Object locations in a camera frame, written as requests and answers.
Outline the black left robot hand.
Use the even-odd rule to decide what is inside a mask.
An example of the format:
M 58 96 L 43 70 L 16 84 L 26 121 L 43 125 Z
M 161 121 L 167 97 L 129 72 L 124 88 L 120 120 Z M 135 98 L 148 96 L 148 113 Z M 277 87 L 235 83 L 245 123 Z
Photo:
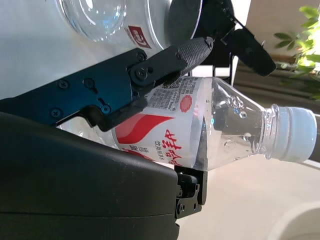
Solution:
M 237 56 L 260 76 L 268 76 L 276 65 L 255 36 L 235 17 L 230 0 L 173 0 L 166 17 L 167 38 L 176 45 L 188 39 L 213 38 L 212 52 L 203 65 L 228 67 Z

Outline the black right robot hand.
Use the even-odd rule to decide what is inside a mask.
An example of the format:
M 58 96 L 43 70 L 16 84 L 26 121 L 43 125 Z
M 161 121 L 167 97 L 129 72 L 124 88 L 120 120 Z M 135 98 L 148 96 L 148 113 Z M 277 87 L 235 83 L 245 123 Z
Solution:
M 152 57 L 135 48 L 0 102 L 3 240 L 175 240 L 206 202 L 206 171 L 168 168 L 59 129 L 84 118 L 106 132 L 145 95 L 201 64 L 200 37 Z

